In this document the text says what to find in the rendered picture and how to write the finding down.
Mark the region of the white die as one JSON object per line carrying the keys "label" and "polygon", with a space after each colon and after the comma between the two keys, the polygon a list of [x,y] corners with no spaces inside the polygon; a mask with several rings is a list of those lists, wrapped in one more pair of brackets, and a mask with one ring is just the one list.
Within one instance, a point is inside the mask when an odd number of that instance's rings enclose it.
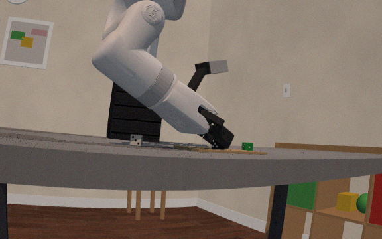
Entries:
{"label": "white die", "polygon": [[131,146],[139,146],[141,147],[143,144],[143,136],[142,135],[133,135],[131,134],[130,145]]}

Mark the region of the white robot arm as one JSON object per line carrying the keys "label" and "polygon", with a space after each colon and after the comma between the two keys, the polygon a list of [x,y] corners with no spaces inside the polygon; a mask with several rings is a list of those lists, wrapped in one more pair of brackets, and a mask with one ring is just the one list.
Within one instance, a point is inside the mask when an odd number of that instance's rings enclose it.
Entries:
{"label": "white robot arm", "polygon": [[[146,107],[155,105],[174,80],[174,73],[156,59],[159,35],[165,19],[182,17],[185,4],[186,0],[114,0],[93,66]],[[193,91],[205,74],[229,72],[227,60],[195,64],[195,69],[187,85]]]}

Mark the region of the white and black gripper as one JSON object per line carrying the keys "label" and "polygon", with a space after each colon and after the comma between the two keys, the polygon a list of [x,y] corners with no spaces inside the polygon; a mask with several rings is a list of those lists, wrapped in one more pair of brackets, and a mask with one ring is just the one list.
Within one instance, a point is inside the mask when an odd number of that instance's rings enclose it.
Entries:
{"label": "white and black gripper", "polygon": [[167,93],[155,105],[147,108],[152,109],[180,133],[203,136],[210,144],[214,139],[225,149],[233,141],[234,134],[223,126],[225,120],[217,116],[215,107],[177,80],[175,74]]}

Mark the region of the green die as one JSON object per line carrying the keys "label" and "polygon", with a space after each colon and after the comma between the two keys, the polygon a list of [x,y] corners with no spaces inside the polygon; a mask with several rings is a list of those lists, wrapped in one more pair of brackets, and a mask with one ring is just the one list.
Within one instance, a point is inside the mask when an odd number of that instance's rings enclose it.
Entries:
{"label": "green die", "polygon": [[253,143],[244,143],[243,142],[241,150],[252,151],[253,150]]}

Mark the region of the black die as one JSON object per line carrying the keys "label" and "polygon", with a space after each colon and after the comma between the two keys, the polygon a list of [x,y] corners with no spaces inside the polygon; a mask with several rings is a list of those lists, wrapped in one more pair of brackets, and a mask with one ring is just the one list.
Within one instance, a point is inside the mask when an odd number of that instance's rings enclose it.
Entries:
{"label": "black die", "polygon": [[221,146],[217,141],[212,139],[212,149],[225,149],[225,148]]}

